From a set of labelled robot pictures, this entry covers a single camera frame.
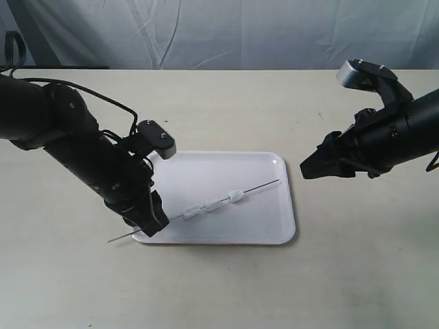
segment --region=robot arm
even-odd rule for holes
[[[384,108],[361,110],[345,132],[328,134],[300,165],[305,179],[350,178],[357,171],[375,178],[439,150],[439,89],[413,100],[391,70],[363,60],[346,62],[337,78],[344,87],[377,92]],[[438,154],[427,171],[438,166]]]
[[[174,139],[153,121],[136,125],[132,110],[129,136],[101,131],[79,92],[67,82],[30,81],[52,83],[41,87],[0,75],[0,138],[23,150],[42,147],[128,225],[139,226],[148,236],[162,230],[169,220],[159,194],[151,190],[154,172],[146,160],[152,151],[164,159],[173,156]]]

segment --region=table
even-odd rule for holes
[[[397,71],[415,97],[437,71]],[[281,247],[146,246],[43,150],[0,142],[1,328],[438,328],[439,171],[306,181],[299,164],[378,95],[335,71],[46,71],[154,119],[179,150],[286,159],[296,238]],[[84,95],[101,127],[130,116]]]

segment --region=metal rod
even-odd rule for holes
[[[250,188],[249,190],[244,191],[244,194],[246,194],[246,193],[248,193],[248,192],[251,192],[251,191],[254,191],[254,190],[257,190],[258,188],[262,188],[262,187],[265,187],[265,186],[267,186],[267,185],[273,184],[273,183],[278,182],[278,181],[279,181],[279,180],[272,180],[271,182],[268,182],[268,183],[265,183],[265,184],[262,184],[262,185],[259,185],[259,186],[256,186],[256,187],[253,187],[253,188]],[[227,197],[227,198],[225,198],[225,199],[223,199],[223,200],[220,200],[219,202],[224,202],[224,201],[227,201],[228,199],[229,199],[229,198]],[[177,218],[180,218],[180,217],[183,217],[183,214],[178,215],[178,216],[175,216],[175,217],[172,217],[172,218],[169,219],[169,221],[172,221],[173,219],[177,219]],[[113,239],[111,239],[111,240],[108,240],[107,243],[110,243],[110,242],[113,242],[113,241],[116,241],[116,240],[119,240],[119,239],[125,238],[125,237],[127,237],[127,236],[130,236],[130,235],[133,235],[133,234],[136,234],[136,233],[139,233],[139,232],[141,232],[142,230],[143,230],[143,228],[139,228],[138,230],[135,230],[135,231],[132,231],[132,232],[130,232],[130,233],[127,233],[127,234],[124,234],[124,235],[118,236],[117,238],[113,238]]]

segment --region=plastic tray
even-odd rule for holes
[[[168,217],[210,199],[227,197],[231,190],[247,190],[279,179],[227,204],[189,220],[172,220],[149,238],[140,232],[132,237],[142,243],[258,244],[279,245],[296,232],[285,161],[269,152],[178,152],[170,160],[157,154],[154,181]]]

